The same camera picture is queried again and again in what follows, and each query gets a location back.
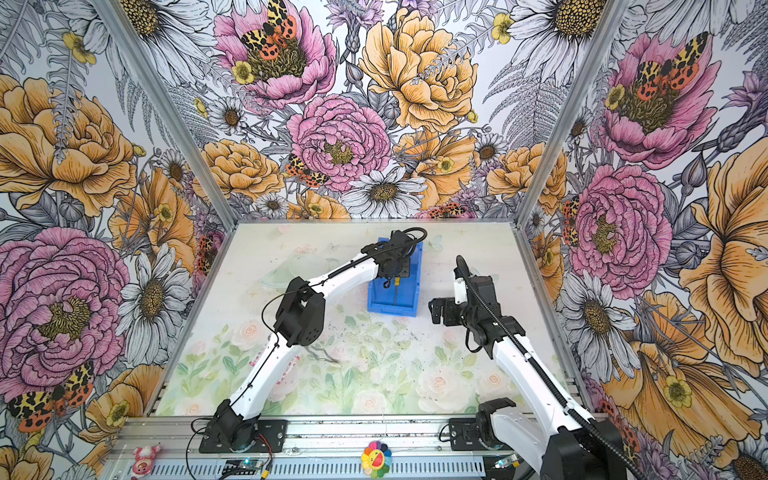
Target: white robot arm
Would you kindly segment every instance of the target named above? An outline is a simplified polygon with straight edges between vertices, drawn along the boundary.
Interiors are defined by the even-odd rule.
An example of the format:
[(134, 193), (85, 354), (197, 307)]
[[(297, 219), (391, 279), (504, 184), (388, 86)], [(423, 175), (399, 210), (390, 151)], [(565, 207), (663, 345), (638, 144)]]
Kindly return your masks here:
[[(421, 237), (415, 237), (412, 232), (421, 233)], [(323, 331), (326, 301), (375, 278), (389, 281), (408, 276), (410, 257), (426, 236), (426, 231), (418, 227), (394, 230), (389, 241), (362, 248), (358, 255), (333, 272), (310, 280), (300, 276), (291, 280), (286, 292), (273, 299), (283, 298), (272, 335), (250, 363), (253, 368), (245, 381), (229, 399), (219, 404), (206, 435), (233, 452), (248, 449), (258, 436), (257, 420), (272, 388), (284, 378), (303, 347), (314, 342)]]
[(478, 349), (512, 378), (537, 420), (522, 415), (509, 399), (484, 402), (475, 416), (482, 443), (509, 445), (541, 478), (626, 480), (629, 469), (645, 480), (624, 455), (616, 427), (596, 422), (538, 358), (517, 320), (502, 315), (493, 279), (471, 275), (461, 256), (456, 264), (454, 297), (429, 302), (432, 322), (468, 329)]

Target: purple flower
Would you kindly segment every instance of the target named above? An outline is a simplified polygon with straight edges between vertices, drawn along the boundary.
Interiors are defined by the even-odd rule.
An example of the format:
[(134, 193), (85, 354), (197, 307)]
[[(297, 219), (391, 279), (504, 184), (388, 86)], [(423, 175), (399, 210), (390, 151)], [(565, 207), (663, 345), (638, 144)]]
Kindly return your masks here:
[(218, 15), (214, 20), (216, 48), (223, 52), (219, 63), (232, 69), (234, 84), (246, 89), (246, 108), (251, 111), (261, 113), (265, 108), (302, 103), (330, 90), (336, 80), (336, 45), (331, 34), (323, 37), (306, 7), (299, 13), (288, 0), (286, 6), (296, 21), (296, 37), (280, 47), (273, 60), (249, 55), (240, 40), (243, 34), (263, 28), (266, 6), (258, 14), (249, 7), (245, 16), (233, 11), (231, 17)]
[(611, 286), (618, 299), (643, 292), (670, 252), (672, 227), (663, 215), (658, 180), (637, 165), (602, 165), (579, 196), (574, 270)]
[(366, 30), (382, 21), (382, 0), (328, 0), (328, 25), (361, 24)]
[(106, 243), (70, 228), (0, 246), (0, 394), (7, 402), (61, 385), (88, 360), (100, 375), (116, 335), (128, 268)]
[(379, 114), (333, 94), (312, 100), (288, 120), (293, 154), (325, 174), (325, 187), (346, 192), (349, 182), (389, 162), (389, 137)]
[(472, 187), (462, 188), (456, 192), (456, 195), (451, 198), (451, 202), (456, 202), (470, 212), (477, 212), (480, 211), (480, 203), (482, 203), (482, 199), (480, 198), (478, 189)]
[(402, 0), (401, 6), (409, 11), (418, 10), (424, 16), (432, 16), (437, 13), (435, 0)]
[(498, 160), (490, 160), (479, 167), (475, 168), (475, 170), (472, 172), (472, 181), (477, 182), (480, 184), (484, 184), (487, 182), (486, 178), (488, 178), (488, 174), (490, 174), (492, 171), (496, 170), (497, 168), (504, 168), (502, 163)]
[(642, 34), (613, 71), (605, 98), (605, 109), (592, 124), (592, 141), (608, 151), (616, 151), (628, 162), (643, 162), (651, 170), (666, 167), (678, 158), (707, 129), (717, 112), (706, 108), (712, 97), (710, 88), (720, 63), (710, 65), (712, 35), (696, 65), (698, 72), (682, 89), (659, 87), (648, 99), (640, 99), (638, 66), (646, 61), (664, 64), (685, 48), (660, 44), (658, 37)]
[(637, 430), (640, 442), (640, 469), (648, 478), (670, 480), (677, 477), (677, 466), (661, 449), (661, 444), (642, 430)]

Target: flower bud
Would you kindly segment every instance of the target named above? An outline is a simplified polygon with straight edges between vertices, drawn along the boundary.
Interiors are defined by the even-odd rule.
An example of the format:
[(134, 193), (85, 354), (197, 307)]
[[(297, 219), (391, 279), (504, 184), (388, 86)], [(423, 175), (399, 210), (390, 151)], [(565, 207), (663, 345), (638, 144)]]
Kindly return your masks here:
[(59, 205), (58, 211), (67, 221), (76, 222), (85, 215), (85, 206), (80, 200), (65, 198)]
[(701, 187), (707, 181), (707, 164), (704, 163), (704, 154), (699, 153), (683, 169), (680, 182), (683, 184), (683, 195), (690, 195), (694, 188)]
[(350, 84), (356, 84), (362, 80), (362, 70), (355, 64), (346, 63), (346, 80)]

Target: table surface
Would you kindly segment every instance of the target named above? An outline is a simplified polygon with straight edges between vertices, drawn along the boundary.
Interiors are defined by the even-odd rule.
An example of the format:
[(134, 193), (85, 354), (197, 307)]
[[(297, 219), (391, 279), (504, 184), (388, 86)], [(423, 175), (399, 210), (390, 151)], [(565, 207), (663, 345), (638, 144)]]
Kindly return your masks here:
[[(506, 223), (243, 223), (234, 234), (187, 338), (156, 415), (210, 415), (251, 370), (269, 334), (264, 303), (300, 275), (330, 271), (391, 230), (424, 227), (416, 317), (369, 313), (368, 285), (326, 305), (325, 328), (311, 350), (270, 393), (264, 415), (474, 413), (514, 384), (484, 351), (470, 353), (465, 330), (432, 324), (427, 302), (453, 295), (456, 255), (491, 275), (502, 312), (525, 328), (547, 367), (562, 380), (554, 346)], [(266, 309), (274, 323), (279, 301)]]

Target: daisy center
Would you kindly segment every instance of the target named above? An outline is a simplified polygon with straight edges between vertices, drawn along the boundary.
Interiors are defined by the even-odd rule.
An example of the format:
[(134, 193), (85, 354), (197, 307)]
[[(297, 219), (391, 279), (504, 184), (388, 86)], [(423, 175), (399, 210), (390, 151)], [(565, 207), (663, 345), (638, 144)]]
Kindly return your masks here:
[(240, 123), (240, 114), (236, 110), (227, 110), (224, 112), (224, 121), (234, 127)]
[(592, 241), (600, 253), (610, 253), (618, 240), (616, 239), (616, 225), (605, 221), (605, 215), (598, 218), (598, 231), (592, 236)]
[(122, 426), (127, 418), (128, 406), (129, 405), (126, 400), (123, 400), (117, 405), (112, 406), (112, 409), (109, 411), (109, 415), (107, 415), (107, 425)]
[(577, 119), (573, 126), (571, 127), (571, 136), (572, 137), (578, 137), (579, 135), (584, 133), (584, 129), (587, 127), (587, 125), (584, 124), (584, 121), (580, 118)]
[(334, 165), (346, 165), (352, 161), (352, 149), (343, 142), (337, 141), (333, 145), (326, 142), (324, 150), (331, 156), (331, 163)]
[(611, 319), (605, 308), (595, 300), (587, 300), (584, 304), (584, 316), (595, 333), (605, 335), (611, 329)]
[(591, 36), (598, 26), (606, 0), (563, 0), (559, 2), (554, 26), (571, 36)]
[(160, 280), (152, 279), (144, 288), (144, 295), (141, 296), (141, 313), (144, 318), (153, 319), (163, 309), (163, 297), (165, 289)]
[(377, 202), (387, 202), (397, 195), (397, 186), (395, 184), (380, 184), (371, 187), (371, 198)]
[(480, 160), (490, 160), (496, 155), (496, 148), (493, 145), (485, 145), (480, 148), (478, 154), (480, 155)]
[(180, 182), (181, 178), (184, 176), (184, 169), (179, 164), (170, 164), (168, 165), (168, 173), (171, 178)]
[(66, 333), (71, 339), (79, 339), (83, 329), (91, 321), (91, 308), (85, 300), (73, 296), (66, 302), (48, 306), (51, 321), (38, 327), (44, 337), (53, 340), (59, 333)]
[(148, 37), (157, 32), (160, 19), (149, 0), (120, 0), (120, 3), (139, 35)]
[(752, 458), (750, 455), (741, 453), (736, 460), (731, 463), (733, 469), (743, 480), (766, 480), (768, 471), (761, 462)]
[(280, 47), (277, 58), (264, 60), (260, 55), (250, 55), (251, 72), (256, 79), (267, 81), (270, 78), (280, 78), (284, 75), (301, 78), (306, 67), (306, 53), (299, 46), (296, 38), (286, 41), (285, 47)]

